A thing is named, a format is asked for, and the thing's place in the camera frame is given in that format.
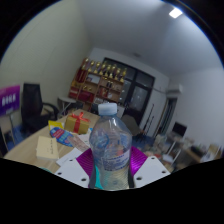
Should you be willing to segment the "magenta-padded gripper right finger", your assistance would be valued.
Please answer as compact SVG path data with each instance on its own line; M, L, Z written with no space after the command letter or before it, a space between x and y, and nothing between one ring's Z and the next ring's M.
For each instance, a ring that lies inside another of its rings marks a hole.
M168 176L170 172L155 157L146 156L139 149L131 148L128 183L130 188L141 188Z

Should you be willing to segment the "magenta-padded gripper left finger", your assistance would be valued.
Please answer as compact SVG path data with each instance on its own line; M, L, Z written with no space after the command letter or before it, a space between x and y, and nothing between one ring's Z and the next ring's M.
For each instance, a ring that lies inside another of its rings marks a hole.
M90 149L81 152L74 148L56 163L59 166L55 172L57 176L84 188L95 188L96 171Z

